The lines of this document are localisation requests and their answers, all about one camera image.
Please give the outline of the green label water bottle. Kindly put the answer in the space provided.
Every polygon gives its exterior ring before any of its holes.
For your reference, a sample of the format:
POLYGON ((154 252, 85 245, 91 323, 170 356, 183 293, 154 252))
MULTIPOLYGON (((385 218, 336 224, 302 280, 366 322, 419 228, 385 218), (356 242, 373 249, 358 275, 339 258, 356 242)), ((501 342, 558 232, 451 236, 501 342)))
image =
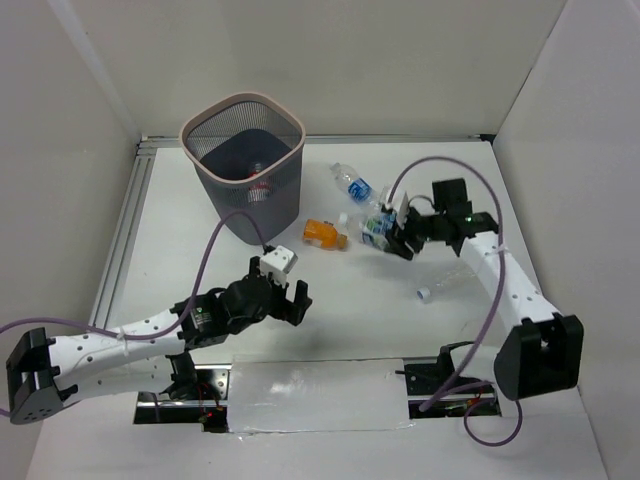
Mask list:
POLYGON ((350 240, 385 251, 387 245, 385 233, 395 225, 394 218, 381 211, 381 197, 386 189, 391 189, 391 187, 386 185, 379 192, 379 210, 375 213, 368 214, 360 208, 359 213, 340 214, 338 226, 350 240))

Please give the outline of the red label water bottle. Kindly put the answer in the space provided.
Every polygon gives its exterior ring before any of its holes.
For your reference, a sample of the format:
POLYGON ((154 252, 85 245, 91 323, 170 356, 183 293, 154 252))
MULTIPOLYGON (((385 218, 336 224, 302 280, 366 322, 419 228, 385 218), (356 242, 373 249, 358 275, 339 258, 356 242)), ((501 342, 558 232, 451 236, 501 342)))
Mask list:
POLYGON ((262 174, 268 168, 265 162, 253 161, 248 167, 248 178, 253 181, 248 187, 247 198, 250 204, 255 204, 267 200, 272 188, 270 181, 262 174))

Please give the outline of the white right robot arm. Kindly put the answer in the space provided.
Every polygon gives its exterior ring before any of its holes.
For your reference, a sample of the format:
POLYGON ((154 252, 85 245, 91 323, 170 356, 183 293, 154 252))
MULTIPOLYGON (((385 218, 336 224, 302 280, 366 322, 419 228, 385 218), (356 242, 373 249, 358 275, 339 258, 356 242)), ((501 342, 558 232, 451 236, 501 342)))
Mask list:
POLYGON ((476 212, 463 179, 432 185, 433 213, 420 214, 406 195, 384 191, 385 213, 395 217, 386 238, 392 253, 407 260, 428 241, 443 242, 472 269, 506 329, 506 339, 494 355, 493 377, 509 400, 521 400, 572 389, 577 385, 584 327, 565 316, 538 291, 508 251, 499 222, 488 212, 476 212))

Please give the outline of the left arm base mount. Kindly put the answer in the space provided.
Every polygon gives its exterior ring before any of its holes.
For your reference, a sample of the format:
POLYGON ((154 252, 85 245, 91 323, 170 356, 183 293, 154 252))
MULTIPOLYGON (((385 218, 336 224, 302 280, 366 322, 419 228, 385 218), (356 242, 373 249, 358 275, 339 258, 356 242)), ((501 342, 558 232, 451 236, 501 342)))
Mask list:
POLYGON ((204 432, 229 431, 229 364, 196 363, 187 353, 153 359, 154 385, 138 393, 136 425, 198 425, 204 432))

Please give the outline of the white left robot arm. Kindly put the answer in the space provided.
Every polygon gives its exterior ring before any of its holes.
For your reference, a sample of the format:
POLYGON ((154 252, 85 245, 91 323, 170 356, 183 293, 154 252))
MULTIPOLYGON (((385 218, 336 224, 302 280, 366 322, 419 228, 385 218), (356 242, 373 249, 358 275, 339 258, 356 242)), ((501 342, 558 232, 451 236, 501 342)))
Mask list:
POLYGON ((287 299, 285 269, 254 257, 248 273, 118 329, 49 336, 25 332, 6 361, 8 409, 14 425, 44 421, 93 397, 148 392, 183 400, 203 391, 192 351, 224 343, 267 317, 299 325, 312 304, 308 285, 287 299))

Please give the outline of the small orange juice bottle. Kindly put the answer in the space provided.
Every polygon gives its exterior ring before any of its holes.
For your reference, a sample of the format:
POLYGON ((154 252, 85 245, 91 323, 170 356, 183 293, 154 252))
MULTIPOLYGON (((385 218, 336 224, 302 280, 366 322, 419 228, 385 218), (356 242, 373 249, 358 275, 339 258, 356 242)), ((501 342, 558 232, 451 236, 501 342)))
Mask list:
POLYGON ((329 222, 309 219, 303 230, 302 241, 324 250, 345 250, 348 238, 329 222))

